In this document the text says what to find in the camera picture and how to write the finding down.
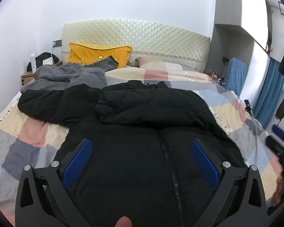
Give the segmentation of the operator hand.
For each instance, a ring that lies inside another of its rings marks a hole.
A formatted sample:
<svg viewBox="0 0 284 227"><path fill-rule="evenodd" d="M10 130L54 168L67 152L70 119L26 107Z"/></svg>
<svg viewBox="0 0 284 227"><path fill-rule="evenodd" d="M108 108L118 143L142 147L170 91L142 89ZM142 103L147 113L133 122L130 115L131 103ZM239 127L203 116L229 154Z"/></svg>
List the operator hand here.
<svg viewBox="0 0 284 227"><path fill-rule="evenodd" d="M117 221L115 227L132 227L132 221L128 217L123 216Z"/></svg>

